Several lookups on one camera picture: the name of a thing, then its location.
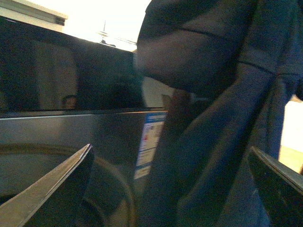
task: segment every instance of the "person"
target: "person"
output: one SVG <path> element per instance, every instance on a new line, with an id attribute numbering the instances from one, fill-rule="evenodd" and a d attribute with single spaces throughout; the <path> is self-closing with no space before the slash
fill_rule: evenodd
<path id="1" fill-rule="evenodd" d="M 77 97 L 68 95 L 62 99 L 62 109 L 75 110 L 77 105 Z"/>

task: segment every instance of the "fabric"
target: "fabric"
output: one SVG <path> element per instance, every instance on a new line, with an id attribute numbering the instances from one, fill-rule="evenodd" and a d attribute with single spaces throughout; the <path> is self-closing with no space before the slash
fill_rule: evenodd
<path id="1" fill-rule="evenodd" d="M 150 3 L 138 70 L 212 102 L 171 106 L 139 226 L 270 225 L 246 156 L 255 146 L 278 158 L 284 106 L 303 97 L 302 25 L 296 0 Z"/>

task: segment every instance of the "black panel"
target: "black panel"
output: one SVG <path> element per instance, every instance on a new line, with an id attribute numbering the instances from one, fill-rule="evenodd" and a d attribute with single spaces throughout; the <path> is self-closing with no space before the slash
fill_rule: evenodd
<path id="1" fill-rule="evenodd" d="M 133 53 L 0 17 L 0 110 L 144 107 Z"/>
<path id="2" fill-rule="evenodd" d="M 266 211 L 276 227 L 301 227 L 303 176 L 253 148 L 250 169 Z"/>

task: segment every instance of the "stainless steel surface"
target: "stainless steel surface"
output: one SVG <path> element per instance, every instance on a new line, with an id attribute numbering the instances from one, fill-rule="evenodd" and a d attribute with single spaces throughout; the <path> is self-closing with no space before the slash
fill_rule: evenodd
<path id="1" fill-rule="evenodd" d="M 32 143 L 80 149 L 91 143 L 95 154 L 110 162 L 134 162 L 147 113 L 0 118 L 0 144 Z"/>

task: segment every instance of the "sticker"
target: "sticker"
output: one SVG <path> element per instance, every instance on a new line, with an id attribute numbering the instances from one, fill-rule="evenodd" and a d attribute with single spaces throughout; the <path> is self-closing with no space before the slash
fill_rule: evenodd
<path id="1" fill-rule="evenodd" d="M 135 180 L 150 173 L 165 117 L 166 112 L 146 115 L 134 174 Z"/>

